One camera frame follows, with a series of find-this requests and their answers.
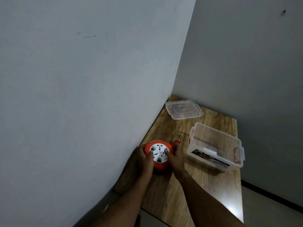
person's left hand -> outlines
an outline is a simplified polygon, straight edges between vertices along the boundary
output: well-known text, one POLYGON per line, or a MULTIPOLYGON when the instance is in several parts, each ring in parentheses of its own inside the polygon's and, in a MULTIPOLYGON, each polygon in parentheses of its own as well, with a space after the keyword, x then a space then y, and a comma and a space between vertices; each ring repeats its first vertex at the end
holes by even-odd
POLYGON ((137 147, 137 159, 139 163, 139 167, 141 169, 142 175, 147 176, 149 178, 152 177, 152 172, 154 169, 154 159, 153 159, 153 151, 149 152, 149 156, 146 157, 142 147, 137 147))

forearm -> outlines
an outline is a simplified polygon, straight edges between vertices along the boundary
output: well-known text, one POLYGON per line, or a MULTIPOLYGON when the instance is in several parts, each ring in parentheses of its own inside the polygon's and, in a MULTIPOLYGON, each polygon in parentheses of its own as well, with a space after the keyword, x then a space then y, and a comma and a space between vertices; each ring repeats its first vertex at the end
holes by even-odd
POLYGON ((141 175, 135 184, 93 224, 93 227, 133 227, 150 177, 141 175))
POLYGON ((224 205, 203 190, 187 172, 178 176, 178 180, 196 227, 244 226, 224 205))

orange extension cord reel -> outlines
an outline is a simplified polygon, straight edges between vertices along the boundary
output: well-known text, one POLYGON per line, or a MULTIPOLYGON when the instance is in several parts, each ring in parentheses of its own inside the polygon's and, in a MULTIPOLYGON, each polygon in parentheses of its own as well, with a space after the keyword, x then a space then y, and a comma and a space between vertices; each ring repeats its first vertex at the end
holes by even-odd
POLYGON ((164 150, 166 149, 171 154, 173 154, 175 145, 177 143, 180 143, 180 141, 176 140, 174 142, 174 145, 172 146, 167 142, 155 140, 155 141, 151 141, 151 142, 145 144, 144 151, 145 151, 146 156, 149 155, 149 152, 151 150, 153 151, 154 167, 157 171, 164 171, 169 164, 167 156, 164 153, 164 150))

clear plastic box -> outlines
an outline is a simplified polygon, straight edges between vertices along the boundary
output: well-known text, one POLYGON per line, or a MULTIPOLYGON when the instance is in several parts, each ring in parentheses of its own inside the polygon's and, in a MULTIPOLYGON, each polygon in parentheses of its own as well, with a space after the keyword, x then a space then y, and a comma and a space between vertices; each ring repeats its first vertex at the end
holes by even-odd
POLYGON ((245 160, 240 139, 199 122, 191 129, 187 154, 222 171, 242 167, 245 160))
POLYGON ((193 100, 181 100, 165 103, 168 113, 173 120, 201 117, 202 109, 193 100))

person's left arm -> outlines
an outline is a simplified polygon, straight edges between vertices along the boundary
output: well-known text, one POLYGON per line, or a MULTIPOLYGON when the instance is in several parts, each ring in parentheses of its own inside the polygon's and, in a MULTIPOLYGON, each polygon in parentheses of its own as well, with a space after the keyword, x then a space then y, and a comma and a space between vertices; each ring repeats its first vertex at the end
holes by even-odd
POLYGON ((134 185, 112 204, 92 227, 134 226, 142 198, 152 177, 154 168, 153 154, 149 154, 149 156, 146 157, 141 147, 137 147, 136 151, 142 174, 134 185))

